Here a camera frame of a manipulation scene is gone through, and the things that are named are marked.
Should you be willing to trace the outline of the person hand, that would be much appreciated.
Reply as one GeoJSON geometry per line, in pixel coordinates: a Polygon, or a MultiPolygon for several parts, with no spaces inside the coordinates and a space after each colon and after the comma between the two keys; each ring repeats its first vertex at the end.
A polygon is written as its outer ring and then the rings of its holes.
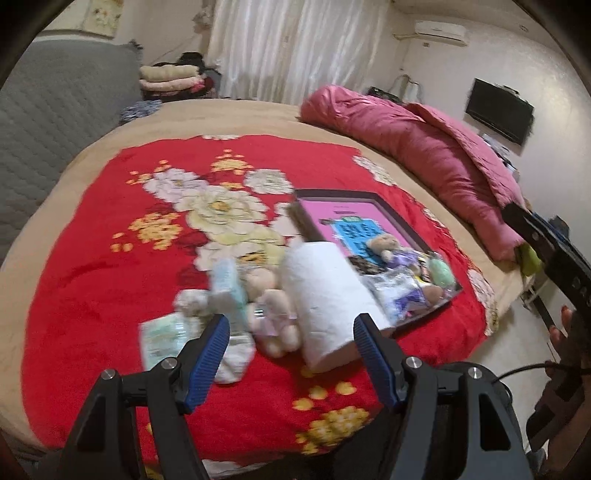
{"type": "Polygon", "coordinates": [[[560,309],[561,327],[552,326],[549,330],[549,339],[561,364],[589,369],[589,356],[576,343],[574,334],[571,332],[574,318],[575,311],[563,305],[560,309]]]}

